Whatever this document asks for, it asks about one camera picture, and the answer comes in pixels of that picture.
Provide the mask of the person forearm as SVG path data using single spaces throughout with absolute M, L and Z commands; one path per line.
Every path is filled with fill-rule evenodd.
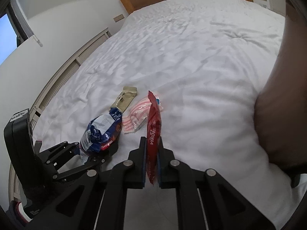
M 306 20 L 289 4 L 276 62 L 255 104 L 254 125 L 271 163 L 306 172 Z

